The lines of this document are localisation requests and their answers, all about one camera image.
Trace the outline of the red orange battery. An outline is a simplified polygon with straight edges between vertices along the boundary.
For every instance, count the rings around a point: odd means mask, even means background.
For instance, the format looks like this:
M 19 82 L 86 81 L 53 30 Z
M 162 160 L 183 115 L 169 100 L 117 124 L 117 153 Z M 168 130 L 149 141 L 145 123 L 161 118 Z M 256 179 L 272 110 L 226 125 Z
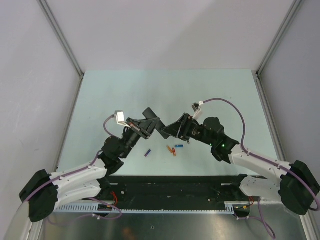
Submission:
M 173 154 L 174 157 L 177 156 L 177 154 L 176 154 L 176 149 L 175 149 L 174 147 L 172 148 L 172 154 Z

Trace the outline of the black remote control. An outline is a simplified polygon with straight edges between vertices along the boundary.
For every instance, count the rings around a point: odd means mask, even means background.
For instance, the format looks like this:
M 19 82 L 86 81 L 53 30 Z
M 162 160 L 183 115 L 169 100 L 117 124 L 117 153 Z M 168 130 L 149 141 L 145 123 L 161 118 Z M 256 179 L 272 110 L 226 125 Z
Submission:
M 161 121 L 161 119 L 154 113 L 154 111 L 148 107 L 142 115 L 148 119 L 153 120 L 155 122 L 155 130 L 165 139 L 167 140 L 169 138 L 169 135 L 163 131 L 163 128 L 165 127 L 164 123 Z

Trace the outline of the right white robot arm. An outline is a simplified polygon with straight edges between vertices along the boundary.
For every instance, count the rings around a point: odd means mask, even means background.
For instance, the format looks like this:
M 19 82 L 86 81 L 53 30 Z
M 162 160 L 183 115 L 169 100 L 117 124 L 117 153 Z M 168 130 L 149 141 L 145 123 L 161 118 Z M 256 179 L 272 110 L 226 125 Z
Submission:
M 246 168 L 263 179 L 244 176 L 230 188 L 231 196 L 242 201 L 247 196 L 280 201 L 291 212 L 304 216 L 312 210 L 320 185 L 302 161 L 294 163 L 259 156 L 225 134 L 217 117 L 208 117 L 202 124 L 185 113 L 176 122 L 162 127 L 165 134 L 183 140 L 197 140 L 211 147 L 219 162 Z

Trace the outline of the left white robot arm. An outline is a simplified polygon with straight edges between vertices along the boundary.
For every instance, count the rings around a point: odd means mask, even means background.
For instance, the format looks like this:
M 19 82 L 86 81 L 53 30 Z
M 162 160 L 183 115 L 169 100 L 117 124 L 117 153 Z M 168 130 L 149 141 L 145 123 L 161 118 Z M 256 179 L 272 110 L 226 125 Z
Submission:
M 108 176 L 124 165 L 123 159 L 140 139 L 150 138 L 159 122 L 159 117 L 128 118 L 122 137 L 108 137 L 93 160 L 61 172 L 37 171 L 19 193 L 22 203 L 28 203 L 29 220 L 44 220 L 60 206 L 78 200 L 107 199 L 111 193 Z

